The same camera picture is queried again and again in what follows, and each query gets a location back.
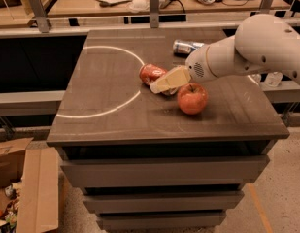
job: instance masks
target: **concrete floor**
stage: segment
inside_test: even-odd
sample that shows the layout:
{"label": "concrete floor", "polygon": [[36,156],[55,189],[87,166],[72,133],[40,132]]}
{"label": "concrete floor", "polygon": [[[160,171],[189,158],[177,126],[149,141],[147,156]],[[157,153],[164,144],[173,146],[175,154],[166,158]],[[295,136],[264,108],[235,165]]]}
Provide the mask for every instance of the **concrete floor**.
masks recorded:
{"label": "concrete floor", "polygon": [[[235,209],[227,211],[222,225],[212,228],[127,230],[120,233],[300,232],[300,127],[290,127],[289,131],[289,138],[277,141],[269,152],[271,162],[258,180],[243,188],[245,197]],[[65,199],[59,233],[107,232],[98,227],[95,215],[85,208],[81,191],[62,179],[62,174],[60,187]]]}

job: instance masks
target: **drawer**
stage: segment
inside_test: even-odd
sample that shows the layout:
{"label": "drawer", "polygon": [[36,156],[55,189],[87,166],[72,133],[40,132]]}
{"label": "drawer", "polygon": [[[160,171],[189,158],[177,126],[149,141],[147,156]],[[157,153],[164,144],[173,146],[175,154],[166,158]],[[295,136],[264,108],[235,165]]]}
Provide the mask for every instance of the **drawer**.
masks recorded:
{"label": "drawer", "polygon": [[235,208],[243,196],[242,191],[160,192],[85,196],[83,203],[91,213],[97,215],[102,213],[227,210]]}
{"label": "drawer", "polygon": [[220,225],[225,212],[193,212],[177,214],[99,216],[98,225],[104,230],[210,227]]}
{"label": "drawer", "polygon": [[267,155],[65,160],[62,170],[74,187],[198,185],[254,181],[269,162]]}

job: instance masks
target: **red can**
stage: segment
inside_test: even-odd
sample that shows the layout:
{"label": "red can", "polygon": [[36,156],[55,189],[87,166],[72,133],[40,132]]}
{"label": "red can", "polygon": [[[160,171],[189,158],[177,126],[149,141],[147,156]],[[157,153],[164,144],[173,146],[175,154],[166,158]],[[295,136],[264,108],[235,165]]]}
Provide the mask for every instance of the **red can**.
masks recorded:
{"label": "red can", "polygon": [[146,64],[141,67],[139,77],[143,83],[150,86],[155,80],[163,76],[168,71],[164,68],[155,66],[153,64]]}

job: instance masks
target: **cardboard box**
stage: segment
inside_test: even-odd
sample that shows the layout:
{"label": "cardboard box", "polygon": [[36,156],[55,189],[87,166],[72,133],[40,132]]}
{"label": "cardboard box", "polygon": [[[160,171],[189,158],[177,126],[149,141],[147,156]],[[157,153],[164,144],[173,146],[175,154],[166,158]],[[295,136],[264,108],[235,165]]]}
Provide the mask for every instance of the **cardboard box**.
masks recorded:
{"label": "cardboard box", "polygon": [[4,188],[22,179],[17,233],[58,228],[58,155],[55,148],[27,150],[32,138],[0,143],[0,210],[9,199]]}

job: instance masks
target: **dark gray tabletop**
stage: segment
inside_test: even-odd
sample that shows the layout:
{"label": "dark gray tabletop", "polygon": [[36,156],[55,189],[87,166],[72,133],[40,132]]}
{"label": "dark gray tabletop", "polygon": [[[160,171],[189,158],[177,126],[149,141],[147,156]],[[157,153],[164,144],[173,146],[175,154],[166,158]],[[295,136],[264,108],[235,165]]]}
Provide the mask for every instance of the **dark gray tabletop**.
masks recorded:
{"label": "dark gray tabletop", "polygon": [[288,130],[248,77],[202,83],[206,109],[185,115],[176,96],[155,95],[139,79],[152,63],[171,69],[176,39],[210,43],[220,30],[201,28],[96,30],[89,33],[47,142],[50,146],[280,139]]}

